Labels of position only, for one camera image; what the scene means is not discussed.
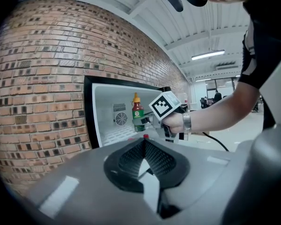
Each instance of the ceiling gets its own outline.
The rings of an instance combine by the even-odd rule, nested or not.
[[[109,10],[141,29],[190,81],[240,73],[242,40],[250,20],[241,3],[208,2],[200,8],[183,0],[184,10],[178,13],[167,0],[80,1]],[[192,61],[194,55],[221,49],[224,55]],[[219,65],[233,68],[217,70]]]

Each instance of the sauce bottle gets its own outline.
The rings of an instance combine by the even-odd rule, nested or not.
[[[144,116],[144,108],[141,105],[141,99],[137,97],[137,93],[134,94],[134,106],[132,108],[133,119],[141,118]],[[145,125],[135,125],[134,129],[136,132],[141,132],[145,130]]]

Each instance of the person's arm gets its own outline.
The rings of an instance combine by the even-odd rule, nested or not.
[[[203,110],[190,112],[192,131],[217,131],[233,126],[248,115],[260,96],[259,90],[243,82],[230,96]],[[173,133],[184,131],[182,114],[173,113],[163,120]]]

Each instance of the fluorescent light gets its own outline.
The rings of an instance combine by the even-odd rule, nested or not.
[[[196,82],[207,81],[207,80],[211,80],[211,78],[196,80]]]
[[[207,53],[203,53],[200,55],[192,56],[192,60],[194,61],[194,60],[198,60],[201,58],[208,58],[208,57],[212,57],[212,56],[216,56],[216,55],[223,55],[224,53],[225,53],[225,50],[207,52]]]

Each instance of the fridge fan vent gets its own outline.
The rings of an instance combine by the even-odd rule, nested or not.
[[[125,111],[125,110],[126,110],[125,103],[116,103],[113,105],[114,112],[120,112],[120,111]]]
[[[119,112],[116,116],[115,122],[122,126],[127,122],[127,115],[123,112]]]

